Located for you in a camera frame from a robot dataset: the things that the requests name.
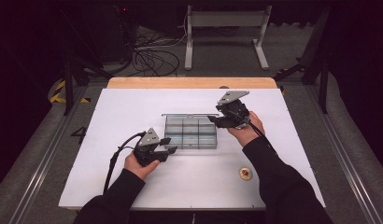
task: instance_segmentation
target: metal rail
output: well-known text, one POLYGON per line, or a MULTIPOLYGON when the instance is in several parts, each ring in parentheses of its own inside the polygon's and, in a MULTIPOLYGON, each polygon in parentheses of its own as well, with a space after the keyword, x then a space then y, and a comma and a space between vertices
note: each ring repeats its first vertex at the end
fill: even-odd
MULTIPOLYGON (((87 87, 78 88, 75 97, 76 102, 81 101, 81 98, 84 95, 86 89, 87 87)), ((42 161, 40 162, 39 166, 34 172, 26 191, 21 198, 21 201, 17 206, 17 209, 15 210, 11 220, 9 221, 10 224, 22 223, 25 220, 26 215, 28 214, 29 209, 32 206, 32 203, 34 202, 35 197, 39 192, 41 185, 43 184, 43 181, 49 171, 49 168, 52 162, 54 161, 55 155, 58 151, 58 147, 61 143, 61 140, 63 139, 64 130, 66 129, 69 121, 72 119, 77 107, 78 104, 75 104, 69 111, 68 115, 62 118, 60 125, 50 142, 49 148, 47 149, 42 161)))
POLYGON ((306 90, 311 102, 314 104, 314 107, 319 114, 319 117, 322 123, 325 126, 325 129, 328 135, 331 138, 331 142, 333 145, 333 152, 336 155, 337 159, 339 160, 339 163, 343 169, 344 174, 346 175, 348 183, 351 186, 352 190, 354 191, 355 197, 357 198, 358 203, 360 204, 360 207, 364 215, 366 216, 366 220, 370 224, 383 223, 380 215, 378 214, 375 208, 375 205, 373 204, 368 192, 366 191, 366 188, 362 182, 362 179, 360 178, 357 171, 355 170, 346 152, 346 149, 341 143, 332 125, 330 118, 321 112, 319 103, 317 101, 318 99, 317 93, 314 91, 314 88, 311 86, 306 87, 306 90))

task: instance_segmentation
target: small round object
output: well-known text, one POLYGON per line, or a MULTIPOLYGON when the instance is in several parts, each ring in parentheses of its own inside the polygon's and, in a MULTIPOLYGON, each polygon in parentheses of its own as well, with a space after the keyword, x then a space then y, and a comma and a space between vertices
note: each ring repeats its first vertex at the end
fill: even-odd
POLYGON ((248 167, 241 168, 238 173, 243 180, 250 180, 253 177, 252 171, 248 167))

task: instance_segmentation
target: dark floor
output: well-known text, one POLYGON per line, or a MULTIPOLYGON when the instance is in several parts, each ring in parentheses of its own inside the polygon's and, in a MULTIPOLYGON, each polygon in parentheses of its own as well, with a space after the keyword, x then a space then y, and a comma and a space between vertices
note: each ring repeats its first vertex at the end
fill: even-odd
MULTIPOLYGON (((240 29, 232 37, 209 30, 199 32, 194 36, 191 71, 183 69, 185 43, 160 49, 177 55, 180 60, 177 75, 181 77, 273 77, 278 69, 295 65, 295 58, 301 56, 312 29, 310 26, 299 28, 297 25, 269 26, 263 41, 269 71, 260 68, 250 42, 258 33, 256 28, 240 29)), ((169 54, 163 57, 170 63, 177 62, 169 54)), ((159 71, 164 73, 165 69, 171 67, 163 67, 159 71)), ((130 66, 116 76, 125 77, 134 72, 135 69, 130 66)), ((152 75, 152 72, 146 72, 145 75, 152 75)), ((318 87, 303 86, 300 82, 302 75, 296 73, 277 84, 285 89, 285 102, 305 153, 316 171, 328 214, 334 223, 380 223, 377 219, 371 221, 375 220, 369 215, 369 211, 374 211, 373 205, 383 223, 383 169, 344 107, 336 80, 330 76, 327 101, 329 114, 322 115, 317 107, 318 87), (340 146, 333 137, 340 139, 340 146), (353 175, 349 166, 344 165, 345 158, 337 152, 338 148, 344 149, 357 175, 353 175), (369 205, 370 210, 366 209, 367 204, 372 204, 369 205)), ((13 220, 12 223, 72 223, 76 213, 58 207, 79 149, 78 137, 70 135, 80 127, 88 127, 94 106, 106 84, 104 78, 92 77, 89 87, 75 87, 76 96, 91 98, 92 101, 77 104, 68 117, 63 116, 64 104, 53 105, 0 186, 0 223, 8 223, 18 211, 17 206, 28 183, 33 179, 48 148, 52 148, 52 139, 61 127, 64 127, 64 132, 56 144, 55 155, 43 175, 41 186, 36 187, 38 191, 29 200, 30 206, 26 206, 21 213, 20 221, 13 220)))

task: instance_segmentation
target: white table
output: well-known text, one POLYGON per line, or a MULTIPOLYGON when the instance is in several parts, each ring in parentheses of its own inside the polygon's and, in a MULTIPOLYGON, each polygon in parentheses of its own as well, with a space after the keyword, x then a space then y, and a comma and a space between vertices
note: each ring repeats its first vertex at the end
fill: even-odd
MULTIPOLYGON (((311 183, 324 205, 280 90, 240 90, 250 91, 241 101, 263 120, 267 138, 279 157, 311 183)), ((165 117, 162 114, 218 113, 215 105, 225 92, 219 89, 103 90, 59 206, 80 209, 92 197, 102 194, 109 160, 117 147, 130 136, 150 127, 163 137, 165 117)), ((136 141, 128 146, 134 147, 136 141)), ((111 183, 120 174, 124 158, 130 151, 124 149, 120 154, 111 183)), ((224 129, 218 130, 217 149, 179 149, 167 162, 161 163, 146 182, 133 210, 265 208, 259 196, 256 172, 241 146, 224 129), (249 181, 241 179, 238 173, 245 166, 254 174, 249 181)))

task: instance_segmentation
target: wooden table edge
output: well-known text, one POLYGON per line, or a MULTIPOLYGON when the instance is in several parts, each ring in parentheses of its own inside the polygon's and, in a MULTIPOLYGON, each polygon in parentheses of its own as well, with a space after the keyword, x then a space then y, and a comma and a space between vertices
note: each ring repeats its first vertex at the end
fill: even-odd
POLYGON ((271 77, 113 77, 108 89, 276 89, 271 77))

